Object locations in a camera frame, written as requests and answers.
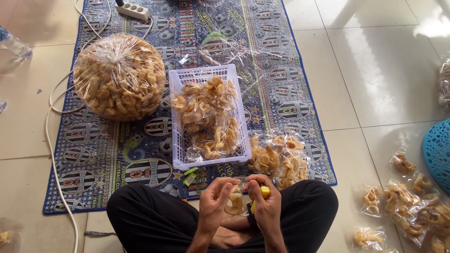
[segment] leg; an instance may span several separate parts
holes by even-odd
[[[338,211],[334,190],[316,180],[303,180],[281,191],[281,230],[289,252],[314,253],[322,244]],[[248,217],[259,231],[254,216]],[[233,253],[265,252],[264,238],[258,232]]]
[[[194,207],[142,184],[116,190],[107,213],[128,253],[186,252],[198,222]]]

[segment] plastic water bottle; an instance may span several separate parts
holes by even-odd
[[[7,49],[13,51],[15,54],[25,59],[27,59],[33,54],[31,48],[29,48],[20,39],[14,37],[11,33],[9,33],[9,31],[3,29],[1,26],[0,26],[0,43],[3,44]]]
[[[0,112],[2,112],[6,108],[6,101],[0,99]]]

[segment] blue mat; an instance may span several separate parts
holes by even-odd
[[[302,59],[280,0],[129,2],[147,7],[152,13],[153,26],[146,41],[160,51],[168,68],[212,66],[231,60],[229,63],[236,65],[241,77],[239,85],[248,128],[267,130],[281,126],[285,131],[299,132],[306,140],[304,151],[312,161],[307,176],[336,185]],[[83,13],[95,30],[105,25],[108,4],[114,12],[102,37],[119,32],[144,35],[149,22],[118,14],[113,0],[85,1]],[[93,34],[81,18],[74,59]],[[212,56],[201,55],[198,51],[201,48],[206,52],[217,46],[223,48],[214,40],[217,37],[227,39],[226,49],[219,54],[215,50]],[[247,52],[248,57],[231,59],[230,50]],[[189,60],[180,62],[184,57]],[[71,85],[72,76],[67,86]],[[164,96],[169,93],[168,87],[167,82]],[[67,93],[64,110],[81,104],[76,93]],[[146,184],[181,199],[193,200],[216,177],[250,173],[244,163],[202,167],[196,172],[196,181],[186,187],[182,172],[172,168],[171,123],[166,104],[161,104],[154,115],[130,123],[106,121],[86,108],[63,115],[55,158],[58,180],[72,212],[104,210],[109,196],[126,184]],[[84,135],[73,136],[74,131]],[[53,173],[49,177],[43,212],[66,212]]]

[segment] blue perforated basket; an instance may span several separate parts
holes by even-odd
[[[422,150],[434,180],[450,194],[450,119],[428,130],[423,138]]]

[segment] electrical cord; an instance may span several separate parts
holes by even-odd
[[[76,11],[86,20],[86,22],[88,23],[89,27],[95,33],[95,36],[90,38],[83,45],[83,47],[81,48],[80,51],[82,51],[86,47],[86,45],[88,45],[96,37],[101,38],[100,34],[103,33],[103,31],[105,30],[105,28],[108,26],[109,22],[111,21],[111,18],[113,16],[113,14],[112,14],[113,12],[111,10],[111,4],[108,1],[106,1],[106,2],[108,3],[108,7],[109,7],[109,17],[108,17],[107,22],[103,26],[103,28],[99,32],[96,32],[95,29],[92,27],[91,23],[89,22],[89,20],[87,19],[87,17],[82,13],[82,11],[80,11],[78,9],[78,7],[77,7],[78,0],[75,0],[75,9],[76,9]],[[152,29],[153,18],[150,17],[150,20],[151,20],[151,22],[149,24],[149,28],[148,28],[147,32],[144,34],[143,39],[145,39],[145,37],[148,35],[150,30]],[[74,110],[70,110],[70,111],[59,111],[56,108],[54,108],[54,105],[62,97],[64,97],[67,92],[69,92],[70,90],[72,90],[75,87],[75,86],[72,86],[72,87],[68,88],[65,92],[63,92],[61,95],[59,95],[58,98],[54,102],[52,102],[53,94],[55,93],[55,91],[58,88],[58,86],[61,83],[63,83],[72,73],[73,73],[73,70],[71,72],[69,72],[69,74],[67,74],[63,79],[61,79],[61,81],[59,81],[59,83],[55,86],[53,91],[50,93],[50,96],[49,96],[49,110],[47,112],[47,115],[45,116],[45,136],[47,138],[47,143],[48,143],[49,148],[50,148],[50,155],[51,155],[51,159],[52,159],[52,168],[53,168],[53,174],[54,174],[55,181],[56,181],[56,187],[58,189],[59,196],[60,196],[62,202],[64,203],[64,207],[66,208],[67,212],[69,213],[70,219],[72,220],[72,223],[73,223],[73,228],[75,230],[75,248],[74,248],[74,253],[77,253],[77,251],[78,251],[78,240],[79,240],[77,222],[76,222],[75,217],[73,216],[73,213],[70,210],[69,205],[67,204],[66,199],[64,198],[63,192],[61,190],[61,185],[60,185],[59,180],[58,180],[58,172],[56,171],[56,161],[55,161],[55,157],[54,157],[54,150],[53,150],[53,147],[52,147],[52,142],[50,141],[50,134],[49,134],[49,116],[50,116],[51,111],[54,111],[54,112],[57,112],[57,113],[60,113],[60,114],[67,114],[67,113],[73,113],[73,112],[79,111],[79,110],[81,110],[84,107],[84,105],[82,105],[82,106],[80,106],[80,107],[78,107],[78,108],[76,108]]]

